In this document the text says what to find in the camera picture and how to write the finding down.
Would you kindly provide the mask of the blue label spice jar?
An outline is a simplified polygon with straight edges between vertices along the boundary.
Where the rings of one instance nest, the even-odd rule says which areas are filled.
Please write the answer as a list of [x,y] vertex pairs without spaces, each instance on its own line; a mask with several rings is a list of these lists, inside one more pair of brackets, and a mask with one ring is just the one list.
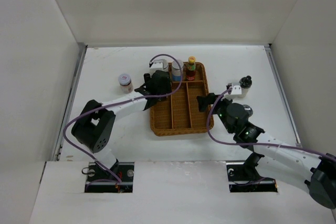
[[173,82],[183,80],[184,62],[181,60],[173,61],[171,64],[171,74]]

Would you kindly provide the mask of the purple label spice jar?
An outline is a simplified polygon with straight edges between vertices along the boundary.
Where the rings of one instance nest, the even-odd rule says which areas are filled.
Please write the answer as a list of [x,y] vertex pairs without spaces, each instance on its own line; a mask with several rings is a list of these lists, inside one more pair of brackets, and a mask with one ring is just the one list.
[[165,60],[165,59],[162,59],[162,64],[163,64],[163,67],[162,67],[163,71],[168,72],[169,71],[169,63],[168,63],[168,61]]

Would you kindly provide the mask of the red sauce bottle yellow cap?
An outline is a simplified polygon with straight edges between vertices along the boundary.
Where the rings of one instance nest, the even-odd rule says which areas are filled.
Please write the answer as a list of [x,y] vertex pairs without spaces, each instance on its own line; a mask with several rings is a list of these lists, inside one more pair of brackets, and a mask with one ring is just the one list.
[[193,81],[195,80],[196,75],[196,59],[194,56],[188,58],[188,63],[186,65],[186,80]]

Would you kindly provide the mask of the red label jar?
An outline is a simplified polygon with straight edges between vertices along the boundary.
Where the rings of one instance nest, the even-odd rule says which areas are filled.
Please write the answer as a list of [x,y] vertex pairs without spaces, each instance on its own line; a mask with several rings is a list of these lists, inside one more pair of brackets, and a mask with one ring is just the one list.
[[123,73],[119,75],[118,82],[123,93],[130,93],[133,91],[133,84],[129,74]]

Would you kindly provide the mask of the white bottle black cap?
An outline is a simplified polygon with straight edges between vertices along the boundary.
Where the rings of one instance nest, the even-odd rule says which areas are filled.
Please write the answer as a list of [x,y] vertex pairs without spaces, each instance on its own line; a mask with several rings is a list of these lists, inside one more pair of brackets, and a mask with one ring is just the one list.
[[242,77],[239,81],[239,84],[240,84],[241,92],[242,92],[239,98],[244,98],[252,86],[251,76]]

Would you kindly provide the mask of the white shaker silver cap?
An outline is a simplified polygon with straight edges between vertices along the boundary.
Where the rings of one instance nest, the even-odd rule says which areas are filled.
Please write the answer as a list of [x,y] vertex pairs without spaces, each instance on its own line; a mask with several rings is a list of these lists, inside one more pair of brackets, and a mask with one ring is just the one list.
[[248,113],[249,117],[251,117],[253,115],[253,109],[247,105],[247,104],[243,104],[244,110]]

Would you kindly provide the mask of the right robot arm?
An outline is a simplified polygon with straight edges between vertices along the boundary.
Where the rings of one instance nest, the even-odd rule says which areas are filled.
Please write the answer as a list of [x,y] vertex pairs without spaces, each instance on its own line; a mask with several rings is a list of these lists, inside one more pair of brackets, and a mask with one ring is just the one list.
[[251,180],[267,177],[295,186],[318,204],[335,209],[335,156],[287,145],[272,137],[249,119],[252,109],[234,103],[223,95],[198,96],[198,109],[218,115],[226,131],[233,135],[232,145],[251,151],[244,162],[244,175]]

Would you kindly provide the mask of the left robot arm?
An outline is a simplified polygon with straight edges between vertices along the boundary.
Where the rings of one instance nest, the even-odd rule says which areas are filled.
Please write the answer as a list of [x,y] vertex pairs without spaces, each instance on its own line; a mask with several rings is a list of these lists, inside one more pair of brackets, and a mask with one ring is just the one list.
[[172,92],[168,72],[157,70],[144,75],[145,83],[127,95],[114,100],[116,104],[107,108],[105,103],[90,100],[71,129],[75,139],[89,150],[90,154],[103,152],[100,175],[106,181],[113,181],[118,175],[116,158],[106,149],[115,121],[133,113],[145,111],[156,105],[166,94]]

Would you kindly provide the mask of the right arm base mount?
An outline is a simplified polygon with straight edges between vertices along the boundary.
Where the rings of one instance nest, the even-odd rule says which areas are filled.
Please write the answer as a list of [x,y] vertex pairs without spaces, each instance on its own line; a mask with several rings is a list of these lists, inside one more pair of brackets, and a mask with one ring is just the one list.
[[252,153],[243,162],[226,163],[229,191],[231,193],[277,193],[276,181],[262,177],[256,171],[262,155]]

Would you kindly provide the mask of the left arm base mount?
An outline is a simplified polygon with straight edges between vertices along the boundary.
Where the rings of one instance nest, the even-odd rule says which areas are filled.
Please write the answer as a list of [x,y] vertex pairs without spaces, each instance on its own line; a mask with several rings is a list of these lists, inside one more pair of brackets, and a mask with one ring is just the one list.
[[89,163],[81,171],[86,176],[85,193],[132,193],[134,179],[134,162],[119,162],[112,166],[112,172],[121,183],[108,171],[96,163]]

